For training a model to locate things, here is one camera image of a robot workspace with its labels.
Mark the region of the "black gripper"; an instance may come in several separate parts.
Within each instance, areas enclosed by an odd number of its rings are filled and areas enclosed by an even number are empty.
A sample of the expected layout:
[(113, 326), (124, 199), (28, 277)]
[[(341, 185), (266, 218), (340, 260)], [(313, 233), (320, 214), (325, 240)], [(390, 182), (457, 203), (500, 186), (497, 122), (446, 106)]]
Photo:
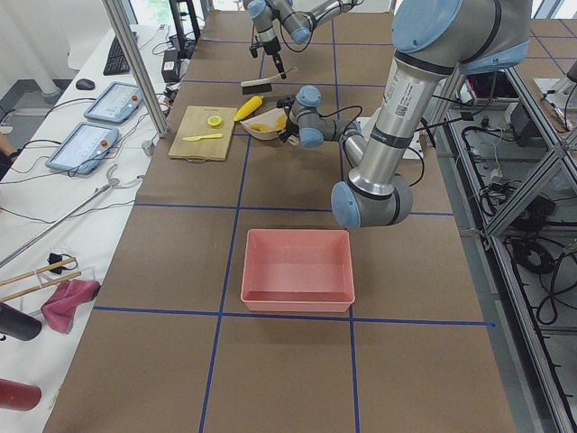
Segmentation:
[(291, 110), (297, 98), (292, 96), (285, 96), (276, 102), (276, 107), (283, 110), (286, 116), (284, 126), (278, 131), (278, 136), (282, 142), (298, 142), (298, 125), (295, 124), (291, 118)]
[(249, 52), (254, 58), (258, 57), (258, 49), (264, 49), (264, 52), (272, 57), (280, 78), (286, 79), (287, 73), (282, 58), (279, 55), (280, 52), (279, 39), (277, 37), (273, 37), (270, 41), (261, 41), (258, 38), (256, 38), (249, 48)]

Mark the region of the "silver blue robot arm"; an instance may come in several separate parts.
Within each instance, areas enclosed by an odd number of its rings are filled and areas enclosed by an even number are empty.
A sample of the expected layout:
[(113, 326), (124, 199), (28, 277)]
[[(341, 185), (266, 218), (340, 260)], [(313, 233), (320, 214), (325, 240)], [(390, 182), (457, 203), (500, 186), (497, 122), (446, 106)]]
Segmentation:
[(244, 11), (250, 16), (253, 26), (253, 40), (249, 48), (256, 59), (258, 50), (262, 49), (272, 58), (281, 79), (287, 77), (280, 56), (281, 45), (275, 31), (274, 23), (285, 31), (296, 45), (308, 45), (316, 28), (339, 14), (350, 12), (362, 4), (362, 1), (324, 1), (310, 11), (298, 11), (293, 1), (286, 0), (252, 0), (243, 1)]
[(391, 226), (408, 216), (413, 196), (397, 168), (438, 83), (456, 69), (495, 72), (522, 62), (531, 13), (529, 1), (403, 2), (392, 23), (392, 70), (369, 136), (354, 121), (323, 118), (317, 88), (298, 91), (282, 138), (295, 135), (307, 148), (337, 142), (353, 160), (331, 194), (340, 226)]

